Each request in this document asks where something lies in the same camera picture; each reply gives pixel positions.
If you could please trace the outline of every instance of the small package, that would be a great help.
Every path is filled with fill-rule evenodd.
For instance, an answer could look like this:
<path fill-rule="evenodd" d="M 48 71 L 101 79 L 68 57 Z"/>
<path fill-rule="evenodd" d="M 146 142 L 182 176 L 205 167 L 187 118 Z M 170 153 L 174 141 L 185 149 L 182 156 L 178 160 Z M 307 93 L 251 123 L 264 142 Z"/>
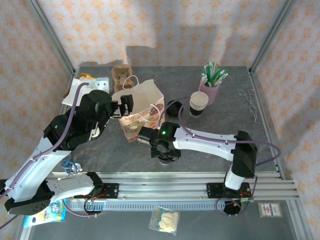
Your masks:
<path fill-rule="evenodd" d="M 28 228 L 50 222 L 64 222 L 66 216 L 66 207 L 62 201 L 63 200 L 54 201 L 43 211 L 35 215 L 25 216 L 23 227 Z"/>
<path fill-rule="evenodd" d="M 152 211 L 149 228 L 177 236 L 179 217 L 180 213 L 178 211 L 159 206 Z"/>

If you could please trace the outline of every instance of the orange patterned wall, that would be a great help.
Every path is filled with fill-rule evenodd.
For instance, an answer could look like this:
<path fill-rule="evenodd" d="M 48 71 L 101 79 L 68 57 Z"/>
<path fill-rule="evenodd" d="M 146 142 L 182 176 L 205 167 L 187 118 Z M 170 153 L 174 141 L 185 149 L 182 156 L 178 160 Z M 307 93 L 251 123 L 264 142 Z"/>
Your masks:
<path fill-rule="evenodd" d="M 297 1 L 257 73 L 286 170 L 320 239 L 320 3 Z"/>
<path fill-rule="evenodd" d="M 26 0 L 0 3 L 0 179 L 11 177 L 59 113 L 70 75 Z M 12 215 L 0 201 L 0 225 Z M 11 240 L 16 219 L 1 230 Z"/>
<path fill-rule="evenodd" d="M 249 66 L 285 0 L 39 0 L 72 64 Z"/>

